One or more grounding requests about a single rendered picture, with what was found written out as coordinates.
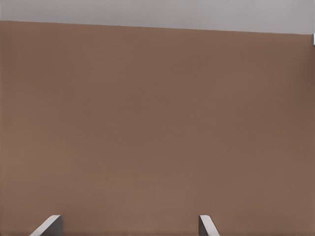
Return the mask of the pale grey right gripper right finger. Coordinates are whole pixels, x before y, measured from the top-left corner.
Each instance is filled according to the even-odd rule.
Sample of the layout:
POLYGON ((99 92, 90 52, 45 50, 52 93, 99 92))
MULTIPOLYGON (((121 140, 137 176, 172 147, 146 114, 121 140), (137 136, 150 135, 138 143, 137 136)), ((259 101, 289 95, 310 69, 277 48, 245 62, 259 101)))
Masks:
POLYGON ((198 236, 219 236, 212 219, 208 215, 199 215, 198 236))

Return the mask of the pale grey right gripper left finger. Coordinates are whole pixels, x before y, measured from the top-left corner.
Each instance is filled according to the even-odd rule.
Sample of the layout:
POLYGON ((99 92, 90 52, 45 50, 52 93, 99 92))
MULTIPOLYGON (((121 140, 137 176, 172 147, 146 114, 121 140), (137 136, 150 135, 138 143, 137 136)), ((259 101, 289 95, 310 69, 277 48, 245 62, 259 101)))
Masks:
POLYGON ((51 215, 30 236, 62 236, 62 215, 51 215))

